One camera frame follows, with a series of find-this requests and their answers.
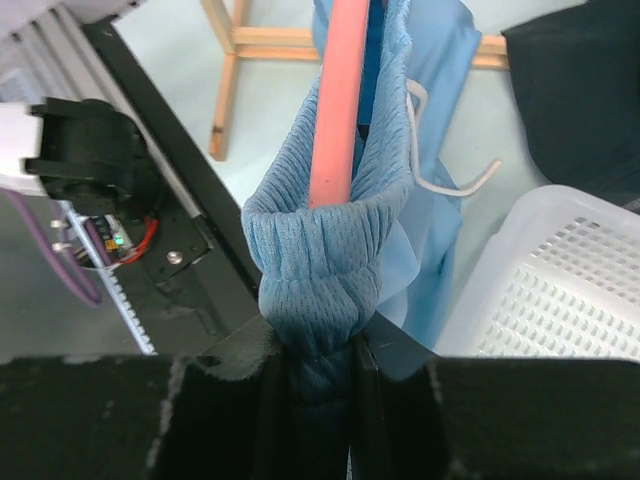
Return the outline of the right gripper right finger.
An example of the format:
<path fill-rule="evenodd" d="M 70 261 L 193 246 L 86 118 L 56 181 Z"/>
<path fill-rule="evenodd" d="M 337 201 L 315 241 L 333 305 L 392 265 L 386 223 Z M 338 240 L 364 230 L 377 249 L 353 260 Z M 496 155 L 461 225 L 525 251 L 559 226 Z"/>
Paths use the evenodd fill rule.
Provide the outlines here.
<path fill-rule="evenodd" d="M 446 358 L 375 319 L 355 338 L 358 479 L 635 479 L 639 366 Z"/>

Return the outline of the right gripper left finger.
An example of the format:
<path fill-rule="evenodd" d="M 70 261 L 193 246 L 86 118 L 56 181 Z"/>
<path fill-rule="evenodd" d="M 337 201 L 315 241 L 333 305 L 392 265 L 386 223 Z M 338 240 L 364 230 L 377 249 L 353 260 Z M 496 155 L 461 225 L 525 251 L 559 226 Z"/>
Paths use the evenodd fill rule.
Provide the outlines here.
<path fill-rule="evenodd" d="M 9 357 L 5 479 L 285 479 L 286 380 L 254 318 L 204 356 Z"/>

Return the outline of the light blue mesh shorts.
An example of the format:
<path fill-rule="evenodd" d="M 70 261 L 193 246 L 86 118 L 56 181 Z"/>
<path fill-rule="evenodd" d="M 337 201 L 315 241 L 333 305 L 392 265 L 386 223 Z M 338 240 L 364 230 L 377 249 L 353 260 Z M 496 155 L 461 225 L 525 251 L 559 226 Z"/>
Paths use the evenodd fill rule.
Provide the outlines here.
<path fill-rule="evenodd" d="M 348 203 L 312 209 L 319 89 L 312 86 L 274 162 L 242 210 L 261 271 L 259 309 L 290 358 L 297 405 L 341 404 L 351 341 L 375 313 L 431 342 L 452 290 L 460 202 L 440 159 L 481 41 L 459 1 L 391 1 L 369 26 L 369 133 L 354 146 Z"/>

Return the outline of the pink plastic hanger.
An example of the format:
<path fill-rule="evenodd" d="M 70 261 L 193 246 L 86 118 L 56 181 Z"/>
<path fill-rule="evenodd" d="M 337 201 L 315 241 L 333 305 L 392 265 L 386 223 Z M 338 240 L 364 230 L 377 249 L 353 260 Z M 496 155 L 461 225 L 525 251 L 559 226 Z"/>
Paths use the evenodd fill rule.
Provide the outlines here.
<path fill-rule="evenodd" d="M 318 91 L 309 206 L 350 200 L 368 0 L 332 5 Z"/>

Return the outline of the dark navy shorts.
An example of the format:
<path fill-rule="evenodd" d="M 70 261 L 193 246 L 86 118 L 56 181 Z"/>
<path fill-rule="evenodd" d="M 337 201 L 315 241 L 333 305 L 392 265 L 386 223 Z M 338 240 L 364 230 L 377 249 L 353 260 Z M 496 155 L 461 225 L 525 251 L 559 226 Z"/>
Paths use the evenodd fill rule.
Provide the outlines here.
<path fill-rule="evenodd" d="M 638 2 L 588 1 L 502 34 L 541 174 L 638 212 Z"/>

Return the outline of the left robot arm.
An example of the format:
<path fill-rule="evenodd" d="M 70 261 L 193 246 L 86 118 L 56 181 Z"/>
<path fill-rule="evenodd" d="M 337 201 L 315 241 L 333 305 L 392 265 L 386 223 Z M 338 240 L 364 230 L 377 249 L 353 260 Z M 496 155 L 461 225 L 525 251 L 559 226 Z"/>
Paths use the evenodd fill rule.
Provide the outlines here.
<path fill-rule="evenodd" d="M 141 221 L 159 209 L 166 182 L 129 116 L 98 99 L 45 97 L 1 105 L 1 188 Z"/>

